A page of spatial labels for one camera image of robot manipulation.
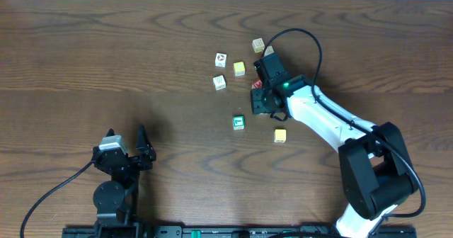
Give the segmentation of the plain yellow wooden block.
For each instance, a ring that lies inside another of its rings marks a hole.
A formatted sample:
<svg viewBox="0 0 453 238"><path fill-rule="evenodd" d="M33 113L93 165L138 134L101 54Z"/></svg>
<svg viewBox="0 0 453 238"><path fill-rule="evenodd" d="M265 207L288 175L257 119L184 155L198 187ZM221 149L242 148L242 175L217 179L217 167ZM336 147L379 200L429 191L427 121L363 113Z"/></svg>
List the plain yellow wooden block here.
<svg viewBox="0 0 453 238"><path fill-rule="evenodd" d="M285 129L276 129L274 131L274 142L284 143L287 139L287 131Z"/></svg>

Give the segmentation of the green block letter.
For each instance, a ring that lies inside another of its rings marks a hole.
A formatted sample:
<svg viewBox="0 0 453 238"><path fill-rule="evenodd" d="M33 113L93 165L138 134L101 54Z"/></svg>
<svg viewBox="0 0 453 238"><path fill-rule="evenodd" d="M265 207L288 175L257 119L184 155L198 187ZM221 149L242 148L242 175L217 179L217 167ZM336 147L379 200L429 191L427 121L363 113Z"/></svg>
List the green block letter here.
<svg viewBox="0 0 453 238"><path fill-rule="evenodd" d="M232 118L233 129L243 130L245 128L245 119L242 115L237 115Z"/></svg>

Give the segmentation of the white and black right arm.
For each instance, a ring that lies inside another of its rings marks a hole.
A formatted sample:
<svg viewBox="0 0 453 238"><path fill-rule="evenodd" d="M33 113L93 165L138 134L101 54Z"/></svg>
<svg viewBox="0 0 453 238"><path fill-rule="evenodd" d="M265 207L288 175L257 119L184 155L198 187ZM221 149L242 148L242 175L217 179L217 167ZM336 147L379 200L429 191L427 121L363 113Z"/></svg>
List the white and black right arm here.
<svg viewBox="0 0 453 238"><path fill-rule="evenodd" d="M400 204L425 191L408 155L401 131L392 123L363 120L326 97L304 77L267 81L251 90L255 114L283 113L337 151L348 206L335 228L342 237L371 237Z"/></svg>

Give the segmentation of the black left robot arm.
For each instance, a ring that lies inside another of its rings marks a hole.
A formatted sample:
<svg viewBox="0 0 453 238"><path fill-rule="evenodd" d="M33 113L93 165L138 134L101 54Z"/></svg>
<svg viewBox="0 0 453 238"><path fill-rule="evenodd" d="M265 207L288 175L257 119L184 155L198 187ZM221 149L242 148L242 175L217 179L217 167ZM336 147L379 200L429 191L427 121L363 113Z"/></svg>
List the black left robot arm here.
<svg viewBox="0 0 453 238"><path fill-rule="evenodd" d="M130 156L122 137L112 129L93 148L94 166L110 176L93 194L100 225L130 225L137 221L140 173L152 169L156 160L144 125L137 131L136 150L139 154Z"/></svg>

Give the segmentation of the red block letter M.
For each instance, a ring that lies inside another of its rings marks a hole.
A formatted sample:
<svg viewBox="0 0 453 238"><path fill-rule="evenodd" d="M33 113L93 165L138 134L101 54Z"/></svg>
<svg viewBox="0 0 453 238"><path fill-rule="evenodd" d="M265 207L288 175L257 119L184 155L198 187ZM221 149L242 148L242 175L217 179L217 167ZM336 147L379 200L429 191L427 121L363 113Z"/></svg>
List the red block letter M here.
<svg viewBox="0 0 453 238"><path fill-rule="evenodd" d="M263 86L263 83L261 80L256 80L252 83L251 88L252 89L260 89Z"/></svg>

